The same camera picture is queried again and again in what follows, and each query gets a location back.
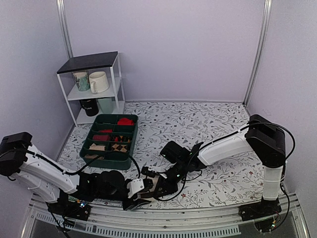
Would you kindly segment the cream and brown sock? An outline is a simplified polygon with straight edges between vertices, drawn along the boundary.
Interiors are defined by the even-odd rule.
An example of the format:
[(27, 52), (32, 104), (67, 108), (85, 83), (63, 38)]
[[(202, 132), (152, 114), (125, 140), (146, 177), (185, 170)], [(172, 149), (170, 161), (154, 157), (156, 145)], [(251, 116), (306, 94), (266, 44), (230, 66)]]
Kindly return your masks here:
[(151, 178), (151, 177), (145, 177), (145, 178), (142, 178), (142, 179), (151, 179), (154, 183), (154, 186), (152, 189), (150, 189), (149, 191), (143, 191), (141, 190), (140, 192), (138, 192), (137, 194), (141, 197), (141, 198), (152, 198), (152, 194), (154, 192), (154, 189), (155, 189), (155, 186), (156, 186), (156, 183), (157, 183), (157, 180), (158, 180), (159, 176), (155, 176), (154, 178)]

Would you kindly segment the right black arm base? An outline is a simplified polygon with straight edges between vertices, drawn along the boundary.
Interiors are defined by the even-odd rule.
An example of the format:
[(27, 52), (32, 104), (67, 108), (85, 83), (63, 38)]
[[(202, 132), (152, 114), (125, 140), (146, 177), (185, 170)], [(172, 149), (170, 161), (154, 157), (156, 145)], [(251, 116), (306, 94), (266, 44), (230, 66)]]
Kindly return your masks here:
[(249, 221), (276, 215), (281, 211), (282, 209), (278, 198), (275, 200), (265, 200), (262, 197), (260, 202), (239, 206), (238, 214), (242, 218), (242, 221)]

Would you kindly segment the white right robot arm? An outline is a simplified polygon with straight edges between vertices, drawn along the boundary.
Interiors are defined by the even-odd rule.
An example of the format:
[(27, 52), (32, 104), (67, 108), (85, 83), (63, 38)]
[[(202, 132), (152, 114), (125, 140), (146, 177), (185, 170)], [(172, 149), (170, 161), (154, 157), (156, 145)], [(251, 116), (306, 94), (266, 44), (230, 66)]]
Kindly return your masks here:
[(188, 173), (202, 170), (228, 157), (254, 152), (264, 167), (264, 190), (256, 206), (260, 216), (275, 209), (282, 171), (286, 162), (286, 129), (259, 115), (252, 115), (237, 131), (207, 144), (198, 143), (191, 150), (174, 141), (168, 142), (160, 154), (173, 165), (159, 176), (153, 197), (159, 199), (178, 191), (178, 183)]

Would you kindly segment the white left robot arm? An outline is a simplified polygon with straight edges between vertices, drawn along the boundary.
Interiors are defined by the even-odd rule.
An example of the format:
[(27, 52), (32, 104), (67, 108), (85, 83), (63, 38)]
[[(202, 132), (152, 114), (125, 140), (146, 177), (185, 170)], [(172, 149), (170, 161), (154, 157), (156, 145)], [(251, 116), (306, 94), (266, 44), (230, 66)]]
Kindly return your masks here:
[(120, 201), (124, 210), (134, 210), (150, 203), (138, 193), (148, 183), (145, 179), (125, 179), (119, 171), (88, 174), (70, 170), (45, 154), (31, 142), (27, 132), (5, 136), (0, 143), (0, 174), (16, 179), (40, 195), (63, 215), (70, 215), (73, 203), (68, 196), (92, 202), (95, 199)]

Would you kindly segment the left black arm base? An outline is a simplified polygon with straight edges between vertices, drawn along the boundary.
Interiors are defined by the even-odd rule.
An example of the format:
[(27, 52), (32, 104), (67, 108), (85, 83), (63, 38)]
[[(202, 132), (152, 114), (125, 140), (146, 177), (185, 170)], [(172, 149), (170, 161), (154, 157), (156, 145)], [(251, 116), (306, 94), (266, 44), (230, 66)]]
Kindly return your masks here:
[(61, 190), (57, 202), (48, 204), (48, 211), (61, 215), (64, 218), (87, 221), (91, 212), (91, 206), (88, 202), (78, 199), (70, 201), (69, 195)]

